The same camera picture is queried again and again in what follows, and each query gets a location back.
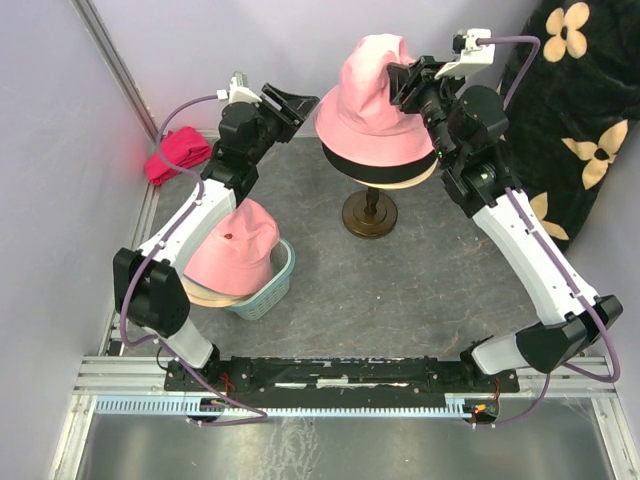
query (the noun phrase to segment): white wall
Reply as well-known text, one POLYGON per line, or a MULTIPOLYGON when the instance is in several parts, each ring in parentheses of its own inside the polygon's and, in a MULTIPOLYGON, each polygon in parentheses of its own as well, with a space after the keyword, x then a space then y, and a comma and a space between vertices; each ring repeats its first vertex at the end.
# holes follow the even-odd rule
MULTIPOLYGON (((640 446, 640 130, 627 143, 569 252, 575 268, 601 294, 613 293, 624 313, 611 329, 622 364, 616 384, 636 445, 640 446)), ((596 348, 604 353, 604 345, 596 348)))
POLYGON ((0 16, 0 477, 46 478, 131 241, 148 143, 71 3, 0 16))
MULTIPOLYGON (((324 95, 358 40, 407 39, 414 56, 451 58, 458 29, 519 33, 538 0, 94 0, 156 123, 177 105, 226 88, 234 70, 292 93, 324 95)), ((509 52, 475 81, 497 85, 509 52)), ((219 104, 197 105, 174 126, 217 130, 219 104)), ((312 131, 311 122, 303 127, 312 131)))

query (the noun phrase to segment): red cloth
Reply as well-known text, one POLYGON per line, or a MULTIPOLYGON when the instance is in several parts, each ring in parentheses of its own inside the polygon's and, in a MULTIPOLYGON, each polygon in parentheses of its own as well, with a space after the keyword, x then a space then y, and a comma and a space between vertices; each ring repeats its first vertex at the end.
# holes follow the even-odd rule
MULTIPOLYGON (((183 127, 177 132, 169 132, 160 142, 160 148, 171 163, 184 168, 204 162, 211 157, 213 151, 193 127, 183 127)), ((144 173, 152 185, 161 185, 180 172, 165 165, 156 152, 144 164, 144 173)))

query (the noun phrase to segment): pink bucket hat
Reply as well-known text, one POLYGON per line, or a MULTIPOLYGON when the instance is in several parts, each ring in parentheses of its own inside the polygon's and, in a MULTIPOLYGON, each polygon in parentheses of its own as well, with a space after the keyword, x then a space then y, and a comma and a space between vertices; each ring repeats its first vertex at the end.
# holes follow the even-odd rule
POLYGON ((340 83, 316 108, 320 140, 336 154, 370 167, 395 167, 426 157, 433 146, 420 115, 389 102, 387 64, 414 62, 403 37, 364 37, 340 70, 340 83))
POLYGON ((270 254, 279 240, 273 217, 247 198, 202 242, 184 275, 218 293, 253 294, 273 278, 270 254))

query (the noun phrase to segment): laundry basket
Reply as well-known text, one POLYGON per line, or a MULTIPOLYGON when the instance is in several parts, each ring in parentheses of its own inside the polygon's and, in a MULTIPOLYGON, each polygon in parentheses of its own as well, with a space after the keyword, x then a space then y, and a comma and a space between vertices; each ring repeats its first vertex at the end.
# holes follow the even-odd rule
POLYGON ((296 254, 293 247, 281 238, 271 251, 271 266, 273 271, 278 273, 249 300, 236 303, 226 309, 237 313, 245 320, 258 320, 289 291, 291 286, 289 275, 291 275, 295 263, 296 254))

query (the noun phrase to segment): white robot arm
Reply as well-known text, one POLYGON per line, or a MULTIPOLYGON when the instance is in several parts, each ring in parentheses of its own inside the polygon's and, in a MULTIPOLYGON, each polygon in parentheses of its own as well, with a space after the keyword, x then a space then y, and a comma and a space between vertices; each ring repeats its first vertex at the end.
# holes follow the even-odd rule
POLYGON ((113 260, 116 310, 122 311, 134 275, 144 268, 127 305, 128 320, 162 337, 195 368, 219 357, 219 351, 189 319, 189 299, 180 277, 207 235, 246 198, 264 154, 274 143, 290 141, 319 99, 288 94, 269 84, 258 96, 249 90, 244 75, 236 74, 229 101, 202 185, 156 235, 136 251, 121 249, 113 260))
POLYGON ((454 38, 453 62, 420 57, 390 64, 391 98, 408 114, 420 114, 444 169, 451 199, 499 247, 526 288, 540 322, 512 335, 473 344, 461 358, 479 375, 531 366, 549 373, 599 336, 622 313, 615 296, 598 296, 571 267, 536 218, 497 143, 509 122, 502 98, 471 86, 457 98, 464 77, 493 63, 493 45, 478 42, 489 30, 454 38))

